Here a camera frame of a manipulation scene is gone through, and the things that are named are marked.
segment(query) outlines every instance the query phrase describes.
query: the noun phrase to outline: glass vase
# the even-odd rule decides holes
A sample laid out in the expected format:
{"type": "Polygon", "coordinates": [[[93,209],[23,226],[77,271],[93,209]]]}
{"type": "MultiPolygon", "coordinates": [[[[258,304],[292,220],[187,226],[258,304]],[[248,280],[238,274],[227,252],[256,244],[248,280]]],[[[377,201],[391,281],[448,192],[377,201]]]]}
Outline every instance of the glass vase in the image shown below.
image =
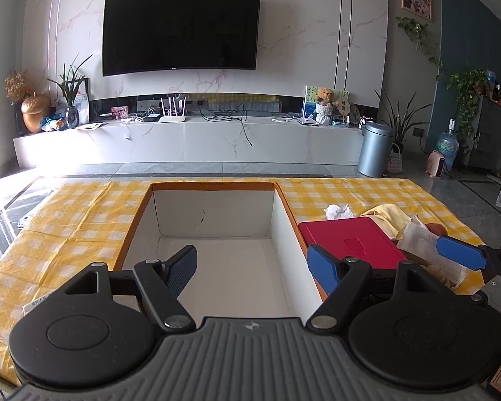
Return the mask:
{"type": "Polygon", "coordinates": [[[75,106],[67,107],[65,111],[65,122],[67,123],[67,128],[74,129],[80,123],[80,116],[78,109],[75,106]]]}

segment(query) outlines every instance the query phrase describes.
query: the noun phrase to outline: dark blue wall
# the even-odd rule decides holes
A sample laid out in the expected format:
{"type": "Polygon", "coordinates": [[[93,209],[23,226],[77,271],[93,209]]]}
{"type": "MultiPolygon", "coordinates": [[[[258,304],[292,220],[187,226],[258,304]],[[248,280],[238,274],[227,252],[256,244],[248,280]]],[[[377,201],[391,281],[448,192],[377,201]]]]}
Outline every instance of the dark blue wall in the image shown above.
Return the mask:
{"type": "MultiPolygon", "coordinates": [[[[442,62],[449,72],[479,66],[497,74],[501,84],[501,21],[479,0],[442,0],[442,62]]],[[[442,76],[425,150],[433,150],[438,136],[456,115],[456,91],[442,76]]]]}

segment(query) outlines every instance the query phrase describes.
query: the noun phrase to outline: blue gripper pad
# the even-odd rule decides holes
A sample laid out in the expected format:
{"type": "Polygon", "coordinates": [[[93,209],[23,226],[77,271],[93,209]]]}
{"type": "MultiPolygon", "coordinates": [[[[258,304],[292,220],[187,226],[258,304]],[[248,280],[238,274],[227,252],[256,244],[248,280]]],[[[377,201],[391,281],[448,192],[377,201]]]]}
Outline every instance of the blue gripper pad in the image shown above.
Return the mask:
{"type": "Polygon", "coordinates": [[[436,241],[438,254],[473,271],[486,268],[481,249],[455,238],[443,236],[436,241]]]}
{"type": "Polygon", "coordinates": [[[323,288],[327,295],[332,294],[341,283],[333,262],[336,260],[334,255],[327,252],[321,246],[312,244],[308,247],[306,260],[310,273],[319,282],[321,288],[323,288]]]}
{"type": "Polygon", "coordinates": [[[182,293],[185,286],[195,274],[197,261],[196,248],[185,246],[164,263],[168,269],[167,288],[169,288],[169,291],[176,298],[182,293]]]}

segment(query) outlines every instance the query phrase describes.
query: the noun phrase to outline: trash can lid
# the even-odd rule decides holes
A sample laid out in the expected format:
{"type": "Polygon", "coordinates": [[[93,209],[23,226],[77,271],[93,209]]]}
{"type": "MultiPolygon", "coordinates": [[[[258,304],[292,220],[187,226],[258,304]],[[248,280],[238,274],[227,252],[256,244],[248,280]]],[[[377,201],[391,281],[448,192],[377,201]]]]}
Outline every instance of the trash can lid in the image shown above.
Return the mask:
{"type": "Polygon", "coordinates": [[[365,125],[366,131],[374,132],[375,134],[380,134],[381,136],[393,137],[393,128],[388,125],[377,122],[368,122],[365,125]]]}

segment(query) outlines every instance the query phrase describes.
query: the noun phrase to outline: open box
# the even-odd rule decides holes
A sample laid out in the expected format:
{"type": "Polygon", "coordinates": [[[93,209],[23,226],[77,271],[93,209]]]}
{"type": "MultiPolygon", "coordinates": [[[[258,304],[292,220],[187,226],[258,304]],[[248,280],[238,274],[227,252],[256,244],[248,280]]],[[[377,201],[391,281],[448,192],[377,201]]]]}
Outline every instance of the open box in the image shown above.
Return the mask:
{"type": "Polygon", "coordinates": [[[188,244],[197,249],[198,267],[179,301],[198,325],[205,316],[298,316],[305,322],[323,302],[304,240],[275,183],[153,184],[115,269],[167,260],[188,244]]]}

